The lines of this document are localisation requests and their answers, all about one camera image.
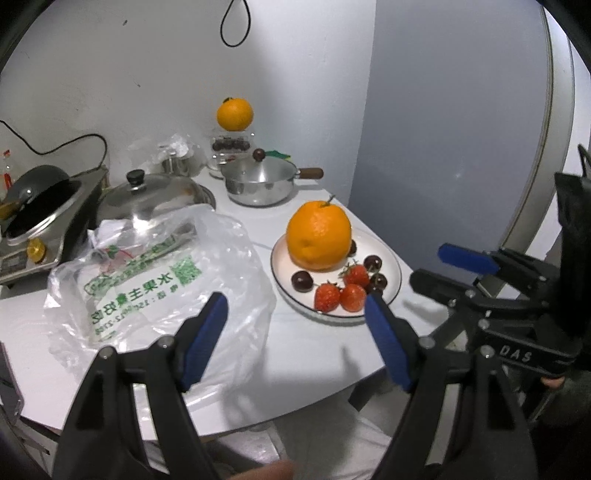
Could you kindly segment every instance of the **strawberry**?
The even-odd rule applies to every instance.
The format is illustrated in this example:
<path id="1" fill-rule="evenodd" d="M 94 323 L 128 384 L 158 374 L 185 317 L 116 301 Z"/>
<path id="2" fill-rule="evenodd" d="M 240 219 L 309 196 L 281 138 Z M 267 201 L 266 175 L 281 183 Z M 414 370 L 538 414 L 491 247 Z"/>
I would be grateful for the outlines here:
<path id="1" fill-rule="evenodd" d="M 339 306 L 340 290 L 334 283 L 323 283 L 314 293 L 314 309 L 324 313 Z"/>
<path id="2" fill-rule="evenodd" d="M 367 296 L 361 285 L 350 283 L 340 293 L 340 304 L 347 312 L 358 312 L 365 305 Z"/>
<path id="3" fill-rule="evenodd" d="M 343 279 L 345 285 L 356 284 L 361 285 L 363 288 L 369 285 L 369 274 L 363 265 L 347 264 L 339 277 Z"/>

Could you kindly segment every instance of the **plate with black rim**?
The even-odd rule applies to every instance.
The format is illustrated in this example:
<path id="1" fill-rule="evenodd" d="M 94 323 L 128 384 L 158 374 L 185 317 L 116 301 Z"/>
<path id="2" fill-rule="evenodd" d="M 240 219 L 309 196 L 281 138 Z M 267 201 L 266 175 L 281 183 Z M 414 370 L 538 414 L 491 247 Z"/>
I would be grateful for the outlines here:
<path id="1" fill-rule="evenodd" d="M 310 271 L 309 273 L 314 280 L 315 286 L 312 291 L 306 293 L 295 291 L 291 285 L 291 276 L 302 269 L 291 260 L 287 250 L 285 235 L 275 243 L 271 252 L 271 272 L 273 273 L 273 278 L 280 294 L 294 310 L 309 319 L 330 323 L 331 325 L 358 325 L 363 323 L 365 321 L 363 310 L 359 312 L 347 312 L 340 305 L 328 313 L 315 310 L 314 294 L 316 292 L 316 286 L 327 281 L 337 283 L 343 287 L 343 281 L 339 278 L 339 274 L 343 271 L 345 264 L 347 262 L 363 264 L 364 259 L 368 255 L 377 255 L 382 259 L 382 268 L 379 272 L 385 275 L 388 280 L 388 284 L 384 289 L 383 298 L 387 304 L 394 301 L 402 286 L 402 270 L 400 269 L 400 263 L 396 254 L 388 245 L 363 230 L 353 228 L 352 238 L 357 244 L 356 254 L 345 259 L 334 270 L 322 272 Z"/>

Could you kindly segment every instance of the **power cord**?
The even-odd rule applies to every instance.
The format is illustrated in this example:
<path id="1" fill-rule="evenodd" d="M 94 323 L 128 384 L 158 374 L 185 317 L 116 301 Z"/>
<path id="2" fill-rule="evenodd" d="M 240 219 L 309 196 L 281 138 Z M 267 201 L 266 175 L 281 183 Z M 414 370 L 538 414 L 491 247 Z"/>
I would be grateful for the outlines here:
<path id="1" fill-rule="evenodd" d="M 97 166 L 97 168 L 101 168 L 103 166 L 103 163 L 105 162 L 105 158 L 107 156 L 107 150 L 108 150 L 107 140 L 105 139 L 105 137 L 103 137 L 100 134 L 84 134 L 84 135 L 81 135 L 79 137 L 73 138 L 72 140 L 69 140 L 69 141 L 67 141 L 65 143 L 62 143 L 61 145 L 58 145 L 56 148 L 53 148 L 52 150 L 48 150 L 46 152 L 39 152 L 38 150 L 36 150 L 35 148 L 33 148 L 31 146 L 31 144 L 22 135 L 18 134 L 16 132 L 16 130 L 13 129 L 13 127 L 11 127 L 10 125 L 8 125 L 8 123 L 6 123 L 4 120 L 0 120 L 0 124 L 4 125 L 6 128 L 8 128 L 15 137 L 17 137 L 19 140 L 21 140 L 27 146 L 27 148 L 29 150 L 31 150 L 34 154 L 39 155 L 40 157 L 42 157 L 44 155 L 49 155 L 49 154 L 54 153 L 54 152 L 57 152 L 62 147 L 65 147 L 67 145 L 70 145 L 71 143 L 77 142 L 78 140 L 82 140 L 83 138 L 90 138 L 90 137 L 99 138 L 103 142 L 103 145 L 105 146 L 105 149 L 103 151 L 103 158 L 100 159 L 100 163 Z"/>
<path id="2" fill-rule="evenodd" d="M 223 15 L 222 23 L 220 24 L 220 38 L 222 39 L 223 44 L 227 47 L 230 47 L 230 48 L 236 48 L 236 47 L 239 47 L 240 45 L 242 45 L 244 43 L 244 41 L 246 40 L 246 38 L 248 37 L 248 34 L 251 32 L 251 24 L 252 24 L 251 9 L 248 8 L 248 2 L 246 0 L 242 0 L 242 2 L 244 3 L 244 8 L 246 8 L 246 17 L 248 19 L 248 25 L 246 26 L 246 33 L 244 34 L 244 37 L 242 37 L 242 40 L 239 41 L 238 43 L 235 43 L 234 45 L 232 45 L 232 44 L 229 44 L 226 41 L 226 38 L 223 36 L 223 25 L 226 22 L 226 17 L 228 16 L 228 13 L 230 13 L 230 9 L 232 8 L 232 5 L 234 4 L 234 0 L 230 0 L 230 4 L 228 5 L 226 13 L 224 13 L 224 15 Z"/>

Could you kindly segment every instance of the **plate of fruit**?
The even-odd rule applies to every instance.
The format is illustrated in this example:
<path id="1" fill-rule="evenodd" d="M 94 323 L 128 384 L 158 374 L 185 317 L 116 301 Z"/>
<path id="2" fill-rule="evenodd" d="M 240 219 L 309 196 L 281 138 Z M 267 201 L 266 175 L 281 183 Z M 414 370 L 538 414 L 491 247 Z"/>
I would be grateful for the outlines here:
<path id="1" fill-rule="evenodd" d="M 364 321 L 368 293 L 377 291 L 390 304 L 402 285 L 392 249 L 352 229 L 345 211 L 330 200 L 308 202 L 292 217 L 273 247 L 271 271 L 294 309 L 338 325 Z"/>

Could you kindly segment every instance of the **gray panel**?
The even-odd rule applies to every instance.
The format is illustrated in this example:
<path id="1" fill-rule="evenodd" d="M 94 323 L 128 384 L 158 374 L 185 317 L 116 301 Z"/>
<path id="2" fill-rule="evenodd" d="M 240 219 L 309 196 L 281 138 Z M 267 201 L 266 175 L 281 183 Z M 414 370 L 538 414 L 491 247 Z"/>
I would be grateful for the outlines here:
<path id="1" fill-rule="evenodd" d="M 532 0 L 378 0 L 349 207 L 412 268 L 444 242 L 496 248 L 544 126 L 549 62 Z"/>

